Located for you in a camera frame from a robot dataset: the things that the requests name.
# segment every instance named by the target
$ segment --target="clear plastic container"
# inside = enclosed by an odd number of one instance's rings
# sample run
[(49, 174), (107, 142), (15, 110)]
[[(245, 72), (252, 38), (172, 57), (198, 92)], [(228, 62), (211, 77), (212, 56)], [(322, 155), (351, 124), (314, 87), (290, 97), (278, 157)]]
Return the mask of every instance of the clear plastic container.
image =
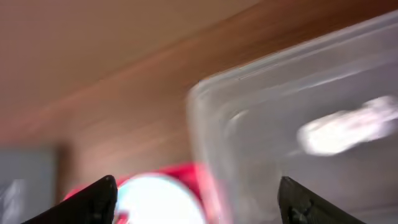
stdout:
[(190, 127), (220, 223), (281, 223), (283, 175), (368, 224), (396, 223), (398, 132), (331, 157), (297, 141), (304, 124), (384, 95), (398, 98), (398, 11), (200, 82)]

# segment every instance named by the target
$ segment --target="wooden surface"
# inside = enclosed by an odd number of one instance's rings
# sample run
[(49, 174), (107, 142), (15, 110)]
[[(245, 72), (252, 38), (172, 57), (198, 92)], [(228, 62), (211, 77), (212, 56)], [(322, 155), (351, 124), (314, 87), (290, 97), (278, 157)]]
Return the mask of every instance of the wooden surface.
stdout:
[(0, 124), (259, 1), (1, 0)]
[(187, 91), (201, 79), (398, 8), (388, 0), (266, 0), (0, 128), (5, 144), (68, 142), (62, 193), (192, 159)]

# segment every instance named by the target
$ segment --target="plastic container lid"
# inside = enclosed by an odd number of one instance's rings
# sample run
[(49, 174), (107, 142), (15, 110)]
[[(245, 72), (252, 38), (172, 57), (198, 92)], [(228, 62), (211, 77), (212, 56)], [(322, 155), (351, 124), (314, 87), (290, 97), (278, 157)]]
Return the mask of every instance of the plastic container lid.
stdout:
[(397, 132), (331, 157), (297, 141), (304, 124), (385, 95), (398, 97), (398, 11), (200, 82), (190, 126), (220, 223), (281, 223), (283, 175), (366, 223), (396, 222)]

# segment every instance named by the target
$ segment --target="transparent plastic box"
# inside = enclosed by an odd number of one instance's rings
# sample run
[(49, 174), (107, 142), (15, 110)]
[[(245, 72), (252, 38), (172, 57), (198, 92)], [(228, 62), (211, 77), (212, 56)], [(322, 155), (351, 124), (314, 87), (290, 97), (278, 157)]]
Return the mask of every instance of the transparent plastic box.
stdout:
[(398, 11), (200, 82), (188, 114), (220, 223), (282, 223), (283, 175), (368, 224), (397, 223), (398, 132), (331, 157), (297, 141), (304, 124), (384, 95), (398, 98)]

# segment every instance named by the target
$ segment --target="white circle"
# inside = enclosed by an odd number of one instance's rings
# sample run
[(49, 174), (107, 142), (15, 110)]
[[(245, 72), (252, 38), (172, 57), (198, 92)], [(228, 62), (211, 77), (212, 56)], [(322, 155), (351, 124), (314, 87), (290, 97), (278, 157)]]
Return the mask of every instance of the white circle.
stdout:
[(133, 177), (119, 188), (116, 212), (133, 224), (205, 224), (196, 196), (179, 180), (163, 174)]

